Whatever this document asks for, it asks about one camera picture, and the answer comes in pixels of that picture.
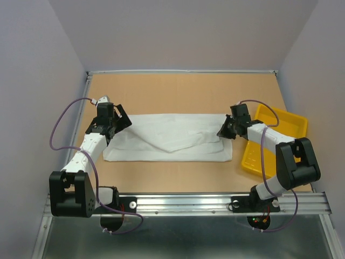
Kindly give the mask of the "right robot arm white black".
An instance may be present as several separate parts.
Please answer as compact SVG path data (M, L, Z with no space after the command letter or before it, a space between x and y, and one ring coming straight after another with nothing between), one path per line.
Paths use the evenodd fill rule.
M245 101L232 105L230 110L231 114L226 115L217 136L231 140L242 137L259 144L262 167L265 166L265 149L275 156L275 176L269 179L263 176L263 182L253 186L249 195L239 200L239 210L258 212L285 192L320 179L318 161L308 138L294 138L277 132L275 127L279 126L279 119L271 125L253 120Z

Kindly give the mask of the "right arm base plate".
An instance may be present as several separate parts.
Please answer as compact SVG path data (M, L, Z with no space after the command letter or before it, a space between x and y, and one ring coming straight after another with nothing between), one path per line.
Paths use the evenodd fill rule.
M237 214L248 214L248 224L265 231L271 224L271 214L280 212L278 199L271 198L265 201L251 199L248 195L236 195L231 198L228 209Z

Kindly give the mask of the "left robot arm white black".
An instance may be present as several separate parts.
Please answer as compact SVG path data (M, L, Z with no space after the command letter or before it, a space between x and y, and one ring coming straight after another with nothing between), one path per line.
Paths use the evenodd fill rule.
M96 117L88 126L84 140L72 160L49 177L51 213L54 216L91 217L102 206L113 213L120 206L119 192L115 187L93 188L89 175L95 162L108 147L113 137L132 125L122 105L106 101L96 105ZM101 204L97 195L102 195Z

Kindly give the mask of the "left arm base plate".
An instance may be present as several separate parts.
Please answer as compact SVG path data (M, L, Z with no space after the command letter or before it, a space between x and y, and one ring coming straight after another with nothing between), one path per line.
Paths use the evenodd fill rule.
M100 215L100 227L104 233L111 235L126 234L134 231L142 220L136 216L137 198L134 196L120 197L118 203L112 202L107 207L98 205L93 215Z

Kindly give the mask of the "white long sleeve shirt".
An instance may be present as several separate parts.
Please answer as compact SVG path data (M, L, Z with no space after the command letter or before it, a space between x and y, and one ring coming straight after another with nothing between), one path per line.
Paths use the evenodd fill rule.
M217 136L223 114L142 114L116 134L105 161L227 162L232 142Z

